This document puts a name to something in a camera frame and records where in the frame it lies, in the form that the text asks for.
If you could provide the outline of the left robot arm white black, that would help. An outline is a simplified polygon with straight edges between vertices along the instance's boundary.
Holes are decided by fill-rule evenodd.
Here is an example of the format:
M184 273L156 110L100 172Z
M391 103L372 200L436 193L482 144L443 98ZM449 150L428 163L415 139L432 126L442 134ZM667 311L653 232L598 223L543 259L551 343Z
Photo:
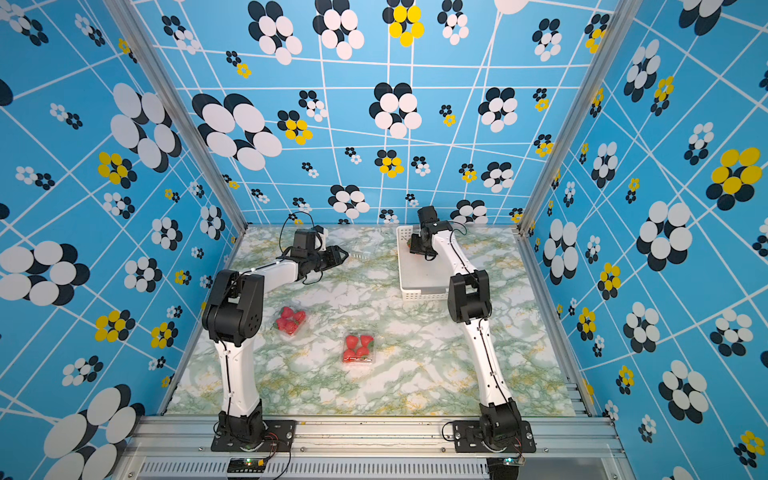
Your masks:
M213 451L290 446L287 433L291 429L270 426L263 419L263 402L254 377L255 337L262 325L267 293L344 263L348 252L328 245L327 236L322 226L300 229L293 244L275 261L217 273L201 320L216 348L222 373L223 399L214 426Z

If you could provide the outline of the white perforated plastic basket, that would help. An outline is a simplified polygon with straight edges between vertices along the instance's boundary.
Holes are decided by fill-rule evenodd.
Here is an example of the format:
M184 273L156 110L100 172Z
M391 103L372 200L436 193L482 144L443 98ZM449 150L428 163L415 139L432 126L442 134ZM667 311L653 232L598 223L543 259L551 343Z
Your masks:
M449 266L438 259L427 261L423 255L410 252L411 225L396 228L398 276L402 299L439 301L448 298Z

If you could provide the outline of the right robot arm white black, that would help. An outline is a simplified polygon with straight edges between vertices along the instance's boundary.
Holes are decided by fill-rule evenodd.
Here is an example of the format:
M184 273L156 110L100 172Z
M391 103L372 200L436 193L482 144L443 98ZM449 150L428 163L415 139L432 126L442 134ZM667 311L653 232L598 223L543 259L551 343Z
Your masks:
M418 210L419 231L411 235L410 252L449 269L447 309L467 339L479 387L479 424L483 441L494 452L522 450L522 416L504 380L493 346L493 312L488 273L475 267L458 243L453 225L441 220L433 206Z

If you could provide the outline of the clear plastic clamshell container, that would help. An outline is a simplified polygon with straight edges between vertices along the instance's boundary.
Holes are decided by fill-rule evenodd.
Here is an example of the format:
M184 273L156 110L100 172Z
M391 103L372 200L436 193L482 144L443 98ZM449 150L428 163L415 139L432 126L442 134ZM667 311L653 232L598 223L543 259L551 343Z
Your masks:
M375 337L371 333L348 333L344 338L343 363L369 364L375 361Z

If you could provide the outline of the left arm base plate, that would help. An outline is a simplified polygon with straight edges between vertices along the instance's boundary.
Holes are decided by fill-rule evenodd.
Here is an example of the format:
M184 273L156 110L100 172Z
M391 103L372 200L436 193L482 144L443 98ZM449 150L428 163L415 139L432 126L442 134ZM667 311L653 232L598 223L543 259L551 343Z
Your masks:
M288 452L297 422L282 420L219 420L210 449L213 452Z

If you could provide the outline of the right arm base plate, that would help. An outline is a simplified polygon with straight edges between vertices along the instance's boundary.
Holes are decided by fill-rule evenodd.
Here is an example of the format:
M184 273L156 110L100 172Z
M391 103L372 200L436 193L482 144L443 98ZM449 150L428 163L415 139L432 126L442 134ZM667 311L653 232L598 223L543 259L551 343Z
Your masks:
M514 432L491 435L478 420L454 420L445 436L453 442L457 453L517 455L537 451L532 428L527 421L522 421L520 428Z

